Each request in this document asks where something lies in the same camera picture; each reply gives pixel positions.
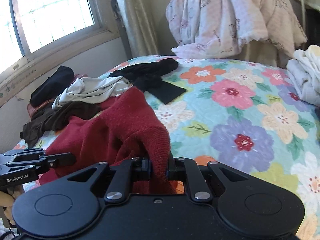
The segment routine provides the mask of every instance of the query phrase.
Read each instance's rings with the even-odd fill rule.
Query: white wall
[[[127,60],[120,38],[89,49],[61,65],[72,68],[75,74],[99,77],[114,66]],[[50,77],[58,66],[37,78],[0,108],[0,153],[4,153],[20,141],[23,124],[30,121],[27,105],[31,93]]]

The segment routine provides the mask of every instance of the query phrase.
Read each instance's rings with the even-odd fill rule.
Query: cable
[[[16,235],[14,234],[14,232],[12,231],[11,228],[9,228],[9,231],[11,232],[11,234],[13,235],[13,237],[15,237]]]
[[[10,231],[6,231],[2,236],[0,236],[0,240],[4,240],[10,234],[11,234]]]

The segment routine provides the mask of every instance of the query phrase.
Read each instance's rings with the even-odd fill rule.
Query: brown cloth
[[[45,131],[65,128],[69,123],[69,117],[74,115],[83,120],[89,120],[102,110],[99,105],[81,101],[70,101],[58,110],[53,110],[52,104],[49,103],[38,110],[31,121],[23,126],[20,138],[25,140],[28,148],[33,148]]]

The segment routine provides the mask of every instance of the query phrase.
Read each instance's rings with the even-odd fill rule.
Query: hanging towel
[[[89,104],[101,103],[109,97],[122,94],[128,88],[128,82],[123,77],[78,78],[55,99],[52,109],[59,109],[69,101],[82,101]]]
[[[253,40],[293,57],[306,42],[289,0],[171,0],[166,17],[180,58],[230,57]]]

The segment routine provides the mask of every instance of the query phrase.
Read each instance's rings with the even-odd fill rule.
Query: white cloth
[[[314,54],[315,47],[318,46],[312,45],[306,51],[298,49],[295,51],[294,57],[300,62],[304,71],[311,76],[310,81],[314,90],[320,93],[320,57]]]
[[[288,77],[293,82],[299,98],[310,104],[320,106],[320,94],[315,91],[310,74],[304,70],[300,62],[296,59],[289,60],[287,70]]]
[[[293,57],[306,42],[289,0],[171,0],[166,17],[180,58],[230,57],[252,40]]]
[[[69,88],[55,99],[52,109],[56,110],[69,101],[82,101],[89,104],[98,104],[109,97],[118,96],[129,88],[124,77],[77,78]]]

